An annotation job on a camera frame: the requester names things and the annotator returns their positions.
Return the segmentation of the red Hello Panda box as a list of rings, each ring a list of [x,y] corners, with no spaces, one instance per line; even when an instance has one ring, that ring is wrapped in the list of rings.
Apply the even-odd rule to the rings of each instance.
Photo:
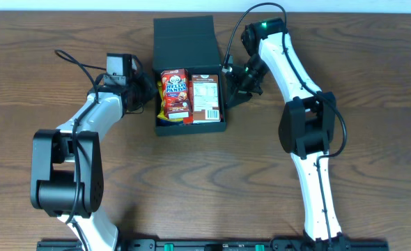
[[[165,70],[161,74],[164,114],[169,119],[189,116],[187,97],[188,72],[185,69]]]

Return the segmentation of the blue Oreo cookie pack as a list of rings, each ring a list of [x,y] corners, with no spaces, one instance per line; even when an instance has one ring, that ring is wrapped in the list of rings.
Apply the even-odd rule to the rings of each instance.
[[[179,126],[183,125],[183,120],[181,119],[180,121],[167,121],[164,119],[158,119],[157,120],[158,126]]]

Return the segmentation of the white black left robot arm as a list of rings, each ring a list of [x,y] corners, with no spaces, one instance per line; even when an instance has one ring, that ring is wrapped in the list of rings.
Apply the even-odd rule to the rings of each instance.
[[[127,113],[152,100],[154,81],[100,75],[85,104],[68,121],[33,136],[31,161],[32,207],[67,225],[79,239],[75,250],[115,250],[119,230],[101,206],[104,178],[100,142]]]

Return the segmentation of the red snack bag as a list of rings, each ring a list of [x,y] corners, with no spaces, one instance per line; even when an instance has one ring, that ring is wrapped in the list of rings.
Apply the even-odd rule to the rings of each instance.
[[[189,102],[189,116],[183,119],[183,123],[185,125],[189,125],[194,122],[194,119],[193,119],[194,96],[193,96],[192,80],[189,80],[187,83],[187,97],[188,97],[188,102]]]

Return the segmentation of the yellow snack bag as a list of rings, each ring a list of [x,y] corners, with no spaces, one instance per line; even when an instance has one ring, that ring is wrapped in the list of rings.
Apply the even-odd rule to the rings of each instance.
[[[157,115],[157,118],[159,118],[163,121],[169,121],[169,122],[181,122],[181,121],[183,121],[183,118],[169,119],[167,116],[165,116],[165,114],[164,114],[164,96],[163,96],[161,81],[157,82],[157,89],[159,91],[159,95],[160,95],[160,99],[161,99],[160,112]]]

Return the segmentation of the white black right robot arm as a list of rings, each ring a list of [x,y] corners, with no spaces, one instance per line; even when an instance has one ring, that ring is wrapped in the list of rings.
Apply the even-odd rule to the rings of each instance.
[[[304,201],[304,232],[313,241],[331,244],[341,233],[329,182],[329,145],[334,123],[341,115],[331,92],[322,92],[307,74],[293,49],[286,21],[280,17],[248,24],[241,35],[250,59],[233,64],[226,54],[222,68],[226,77],[226,106],[247,102],[262,94],[267,73],[279,87],[285,105],[278,136],[297,170]]]

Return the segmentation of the dark green cardboard box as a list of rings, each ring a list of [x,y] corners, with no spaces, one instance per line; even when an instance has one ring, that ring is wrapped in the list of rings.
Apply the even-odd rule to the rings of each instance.
[[[226,110],[221,76],[221,55],[215,37],[213,17],[156,18],[153,20],[153,75],[161,80],[165,70],[185,69],[191,75],[218,76],[219,112],[221,120],[212,123],[173,124],[155,120],[157,136],[188,135],[208,132],[224,132]]]

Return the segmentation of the brown white carton box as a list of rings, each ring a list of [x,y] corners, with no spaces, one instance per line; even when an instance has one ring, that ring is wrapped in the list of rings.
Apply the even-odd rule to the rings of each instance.
[[[193,123],[221,120],[218,75],[192,75]]]

